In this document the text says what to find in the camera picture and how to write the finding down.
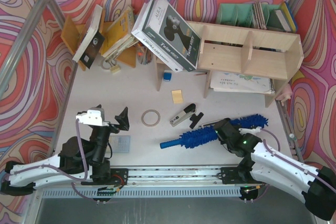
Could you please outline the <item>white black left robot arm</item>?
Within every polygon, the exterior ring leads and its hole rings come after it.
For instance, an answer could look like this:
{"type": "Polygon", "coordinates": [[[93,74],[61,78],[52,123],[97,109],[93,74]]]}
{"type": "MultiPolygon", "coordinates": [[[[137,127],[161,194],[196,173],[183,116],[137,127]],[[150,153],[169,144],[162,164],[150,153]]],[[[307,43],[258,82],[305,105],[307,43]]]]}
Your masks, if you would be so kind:
{"type": "Polygon", "coordinates": [[[76,135],[62,145],[59,153],[30,164],[6,163],[1,193],[26,196],[40,188],[67,182],[122,188],[127,184],[128,170],[112,169],[106,152],[112,152],[111,134],[129,130],[128,108],[114,119],[115,124],[106,121],[100,105],[77,113],[76,135]]]}

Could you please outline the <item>blue fluffy duster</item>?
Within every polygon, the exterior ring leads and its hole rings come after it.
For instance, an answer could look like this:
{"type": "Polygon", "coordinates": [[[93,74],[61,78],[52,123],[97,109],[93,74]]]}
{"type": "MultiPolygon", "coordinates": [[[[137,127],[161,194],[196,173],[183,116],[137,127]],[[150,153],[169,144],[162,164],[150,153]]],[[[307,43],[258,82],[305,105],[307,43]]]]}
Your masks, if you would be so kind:
{"type": "MultiPolygon", "coordinates": [[[[268,126],[268,118],[264,117],[261,114],[253,114],[245,117],[240,117],[238,119],[230,119],[230,123],[232,126],[238,129],[255,129],[257,127],[264,128],[265,126],[268,126]]],[[[200,145],[217,140],[218,136],[214,130],[214,125],[215,123],[199,128],[197,130],[185,132],[175,140],[160,143],[160,148],[165,149],[177,145],[184,146],[185,148],[195,148],[200,145]]]]}

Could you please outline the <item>black plastic clip piece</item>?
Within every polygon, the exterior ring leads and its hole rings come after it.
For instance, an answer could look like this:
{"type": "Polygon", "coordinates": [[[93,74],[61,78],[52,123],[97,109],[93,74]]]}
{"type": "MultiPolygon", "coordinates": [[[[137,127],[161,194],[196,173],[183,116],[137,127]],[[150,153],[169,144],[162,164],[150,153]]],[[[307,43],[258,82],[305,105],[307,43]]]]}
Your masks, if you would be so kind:
{"type": "Polygon", "coordinates": [[[200,112],[199,114],[192,114],[192,116],[190,117],[190,129],[193,129],[194,127],[196,127],[196,125],[198,124],[198,122],[201,120],[201,118],[204,116],[203,112],[200,112]]]}

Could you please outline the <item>white black utility knife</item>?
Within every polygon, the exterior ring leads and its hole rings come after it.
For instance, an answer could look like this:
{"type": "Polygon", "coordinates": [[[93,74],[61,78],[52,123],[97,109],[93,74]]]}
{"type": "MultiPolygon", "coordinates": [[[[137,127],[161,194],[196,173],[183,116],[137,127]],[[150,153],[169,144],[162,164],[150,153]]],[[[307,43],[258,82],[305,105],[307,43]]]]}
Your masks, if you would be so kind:
{"type": "Polygon", "coordinates": [[[214,125],[216,123],[217,123],[217,121],[207,122],[207,123],[200,124],[198,127],[199,128],[208,127],[208,126],[214,125]]]}

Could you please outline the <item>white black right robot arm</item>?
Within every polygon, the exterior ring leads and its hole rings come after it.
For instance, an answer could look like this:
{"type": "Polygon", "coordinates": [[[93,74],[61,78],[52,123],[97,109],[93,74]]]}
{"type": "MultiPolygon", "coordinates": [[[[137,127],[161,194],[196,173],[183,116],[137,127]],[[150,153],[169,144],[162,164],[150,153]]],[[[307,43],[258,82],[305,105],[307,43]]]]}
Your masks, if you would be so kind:
{"type": "Polygon", "coordinates": [[[304,164],[269,146],[258,129],[238,129],[223,119],[214,125],[221,143],[242,158],[236,167],[223,167],[223,184],[266,183],[300,200],[316,217],[330,221],[335,213],[335,173],[304,164]]]}

